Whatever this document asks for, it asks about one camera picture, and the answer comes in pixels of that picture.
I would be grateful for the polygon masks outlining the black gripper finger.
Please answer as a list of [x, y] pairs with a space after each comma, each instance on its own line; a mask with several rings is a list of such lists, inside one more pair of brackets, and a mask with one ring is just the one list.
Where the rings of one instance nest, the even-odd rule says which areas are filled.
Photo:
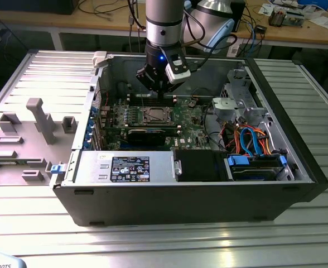
[[181, 86], [181, 83], [177, 83], [177, 84], [171, 84], [170, 82], [163, 83], [163, 95], [165, 95], [166, 93], [173, 92], [179, 86]]
[[158, 99], [163, 99], [162, 74], [154, 67], [145, 65], [137, 70], [136, 78], [149, 90], [157, 93]]

